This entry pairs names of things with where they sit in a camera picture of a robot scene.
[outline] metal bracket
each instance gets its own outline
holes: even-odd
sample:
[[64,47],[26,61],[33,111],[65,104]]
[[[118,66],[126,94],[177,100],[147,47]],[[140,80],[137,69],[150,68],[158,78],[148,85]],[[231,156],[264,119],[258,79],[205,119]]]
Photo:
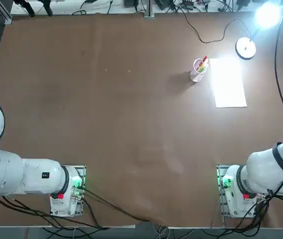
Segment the metal bracket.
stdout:
[[12,23],[12,16],[0,1],[0,16],[4,18],[4,24],[10,25]]
[[152,12],[153,0],[147,0],[147,10],[144,13],[144,18],[155,19],[155,14]]

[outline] white cable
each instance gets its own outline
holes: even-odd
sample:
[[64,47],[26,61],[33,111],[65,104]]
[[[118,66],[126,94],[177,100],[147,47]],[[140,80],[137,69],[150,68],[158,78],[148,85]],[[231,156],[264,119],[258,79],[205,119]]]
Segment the white cable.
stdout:
[[73,231],[73,236],[72,236],[73,239],[75,237],[75,231],[76,231],[76,228],[74,228],[74,231]]

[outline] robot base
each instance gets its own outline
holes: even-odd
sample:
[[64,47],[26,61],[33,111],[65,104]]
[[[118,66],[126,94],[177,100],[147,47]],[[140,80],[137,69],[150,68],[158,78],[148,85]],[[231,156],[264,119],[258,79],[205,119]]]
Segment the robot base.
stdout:
[[[224,217],[242,218],[256,203],[257,198],[244,198],[236,180],[239,165],[217,165],[217,177],[221,212]],[[252,218],[255,209],[252,208],[245,218]]]
[[65,165],[69,172],[69,185],[63,197],[52,198],[51,214],[59,217],[75,217],[83,214],[84,190],[76,188],[76,185],[85,185],[86,166]]

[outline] red marker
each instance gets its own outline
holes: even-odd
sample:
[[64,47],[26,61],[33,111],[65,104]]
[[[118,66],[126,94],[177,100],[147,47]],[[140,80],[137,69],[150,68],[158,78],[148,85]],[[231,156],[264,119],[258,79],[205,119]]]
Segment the red marker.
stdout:
[[202,64],[205,62],[205,60],[207,60],[207,56],[205,56],[203,59],[202,59],[202,61],[199,63],[199,66],[197,67],[197,69],[196,69],[196,71],[198,71],[199,70],[199,68],[202,66]]

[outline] desk lamp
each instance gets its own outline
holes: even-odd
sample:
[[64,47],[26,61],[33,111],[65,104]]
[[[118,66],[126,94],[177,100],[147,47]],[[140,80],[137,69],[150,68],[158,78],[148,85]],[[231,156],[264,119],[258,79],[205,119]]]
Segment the desk lamp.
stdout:
[[260,29],[271,28],[281,20],[282,8],[281,6],[268,1],[257,10],[255,18],[259,28],[251,36],[251,39],[241,37],[236,43],[236,52],[244,60],[250,60],[254,57],[256,53],[256,45],[253,42],[253,38]]

